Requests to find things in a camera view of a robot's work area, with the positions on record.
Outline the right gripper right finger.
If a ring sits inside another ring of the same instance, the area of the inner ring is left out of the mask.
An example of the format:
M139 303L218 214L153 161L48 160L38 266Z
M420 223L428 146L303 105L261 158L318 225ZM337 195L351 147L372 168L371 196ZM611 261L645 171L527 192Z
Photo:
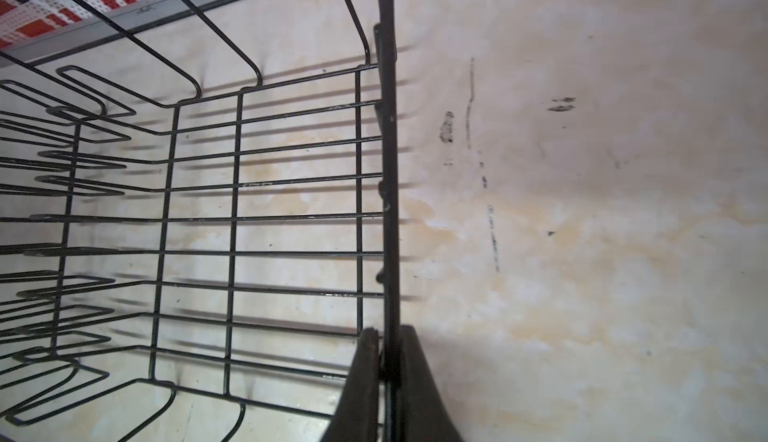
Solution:
M400 426L402 441L462 441L440 397L413 326L402 325Z

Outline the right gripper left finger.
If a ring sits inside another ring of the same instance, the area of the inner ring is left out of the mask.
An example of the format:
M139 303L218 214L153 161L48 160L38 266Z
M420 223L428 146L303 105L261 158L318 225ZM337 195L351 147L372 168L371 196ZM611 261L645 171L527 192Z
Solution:
M374 442L378 434L379 334L364 329L331 421L322 442Z

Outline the black wire dish rack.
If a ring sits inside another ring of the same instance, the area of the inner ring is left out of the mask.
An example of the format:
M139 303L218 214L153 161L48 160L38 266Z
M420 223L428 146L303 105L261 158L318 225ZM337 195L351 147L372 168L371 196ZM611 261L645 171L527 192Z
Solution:
M374 328L394 440L394 0L9 1L2 439L320 441Z

